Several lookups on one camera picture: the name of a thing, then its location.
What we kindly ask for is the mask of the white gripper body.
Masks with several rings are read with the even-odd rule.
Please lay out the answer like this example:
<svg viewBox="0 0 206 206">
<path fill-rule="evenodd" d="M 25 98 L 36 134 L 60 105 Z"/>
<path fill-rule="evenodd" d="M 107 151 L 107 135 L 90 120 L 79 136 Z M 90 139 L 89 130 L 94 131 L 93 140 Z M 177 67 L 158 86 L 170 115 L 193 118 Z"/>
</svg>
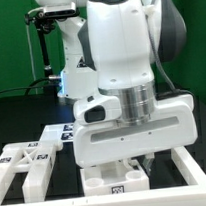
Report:
<svg viewBox="0 0 206 206">
<path fill-rule="evenodd" d="M 120 118 L 73 128 L 75 161 L 82 168 L 188 146 L 198 137 L 189 94 L 153 102 L 147 121 L 122 125 Z"/>
</svg>

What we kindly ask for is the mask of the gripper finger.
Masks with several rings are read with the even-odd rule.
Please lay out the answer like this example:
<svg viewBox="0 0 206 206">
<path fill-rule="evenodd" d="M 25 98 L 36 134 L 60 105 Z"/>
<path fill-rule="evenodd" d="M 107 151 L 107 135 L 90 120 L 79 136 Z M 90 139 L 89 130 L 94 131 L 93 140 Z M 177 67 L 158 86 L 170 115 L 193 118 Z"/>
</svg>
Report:
<svg viewBox="0 0 206 206">
<path fill-rule="evenodd" d="M 147 173 L 147 175 L 149 176 L 151 174 L 152 163 L 155 160 L 154 154 L 149 153 L 149 154 L 143 155 L 142 159 L 143 159 L 142 160 L 143 168 L 144 168 L 145 172 Z"/>
</svg>

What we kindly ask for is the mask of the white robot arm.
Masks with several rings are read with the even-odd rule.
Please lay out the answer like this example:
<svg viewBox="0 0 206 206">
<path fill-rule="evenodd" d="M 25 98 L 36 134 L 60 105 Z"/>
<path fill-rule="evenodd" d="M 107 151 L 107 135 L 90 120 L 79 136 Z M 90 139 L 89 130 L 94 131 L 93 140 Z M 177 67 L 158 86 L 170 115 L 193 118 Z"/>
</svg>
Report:
<svg viewBox="0 0 206 206">
<path fill-rule="evenodd" d="M 188 146 L 197 138 L 193 98 L 157 100 L 156 35 L 147 12 L 162 0 L 36 0 L 46 14 L 84 4 L 87 18 L 61 23 L 68 61 L 61 96 L 74 102 L 73 149 L 84 176 L 141 155 Z"/>
</svg>

